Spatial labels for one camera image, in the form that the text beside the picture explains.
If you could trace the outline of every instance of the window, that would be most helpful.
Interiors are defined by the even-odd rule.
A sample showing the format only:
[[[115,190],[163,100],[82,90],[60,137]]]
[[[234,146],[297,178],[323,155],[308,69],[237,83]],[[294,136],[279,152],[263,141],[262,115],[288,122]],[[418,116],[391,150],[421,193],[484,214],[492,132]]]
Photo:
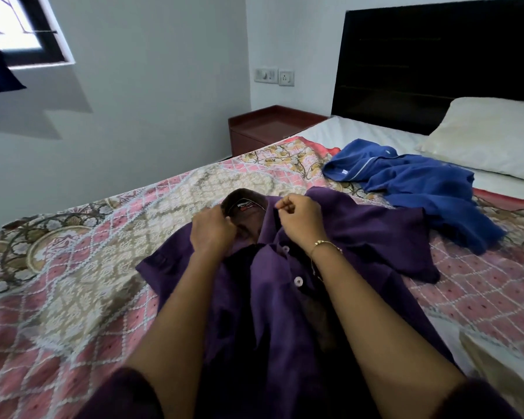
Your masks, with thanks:
[[[46,0],[0,0],[0,50],[8,66],[72,63],[60,30],[51,28],[45,12],[51,16]]]

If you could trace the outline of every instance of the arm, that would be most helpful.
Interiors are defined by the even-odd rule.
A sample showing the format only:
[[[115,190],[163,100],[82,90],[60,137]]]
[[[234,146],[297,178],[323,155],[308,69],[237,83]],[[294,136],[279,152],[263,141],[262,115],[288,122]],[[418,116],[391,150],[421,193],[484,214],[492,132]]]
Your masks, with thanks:
[[[330,244],[320,205],[291,194],[276,207],[283,227],[321,272],[345,335],[384,418],[429,418],[465,382],[460,371],[407,324]]]
[[[147,334],[126,361],[154,388],[165,417],[192,418],[213,281],[236,227],[220,206],[192,220],[194,254]]]

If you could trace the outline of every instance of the electrical socket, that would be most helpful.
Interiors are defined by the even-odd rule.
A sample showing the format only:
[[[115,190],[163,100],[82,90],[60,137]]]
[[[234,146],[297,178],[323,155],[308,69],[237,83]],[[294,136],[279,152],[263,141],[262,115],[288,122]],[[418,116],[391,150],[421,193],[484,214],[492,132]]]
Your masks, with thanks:
[[[254,69],[254,82],[262,82],[264,84],[277,84],[278,70],[268,68]]]
[[[295,72],[292,70],[279,71],[280,86],[295,86]]]

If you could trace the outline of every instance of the window frame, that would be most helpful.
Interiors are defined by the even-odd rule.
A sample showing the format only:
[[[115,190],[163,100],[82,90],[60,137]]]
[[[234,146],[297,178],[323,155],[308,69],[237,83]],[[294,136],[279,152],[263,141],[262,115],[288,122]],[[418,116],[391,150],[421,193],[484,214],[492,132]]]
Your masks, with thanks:
[[[56,38],[57,30],[52,29],[41,0],[19,0],[25,10],[27,20],[32,29],[36,30],[35,37],[41,48],[2,50],[6,64],[10,68],[19,66],[46,66],[52,63],[68,63],[62,47]]]

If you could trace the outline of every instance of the forearm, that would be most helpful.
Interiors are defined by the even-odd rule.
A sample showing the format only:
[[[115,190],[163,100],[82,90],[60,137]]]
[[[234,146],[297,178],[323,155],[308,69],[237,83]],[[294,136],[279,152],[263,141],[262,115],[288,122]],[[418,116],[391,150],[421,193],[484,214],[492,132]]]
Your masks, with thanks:
[[[381,415],[430,417],[465,377],[333,246],[318,246],[312,257]]]
[[[154,388],[165,417],[194,415],[204,333],[220,260],[209,253],[192,255],[173,294],[126,362]]]

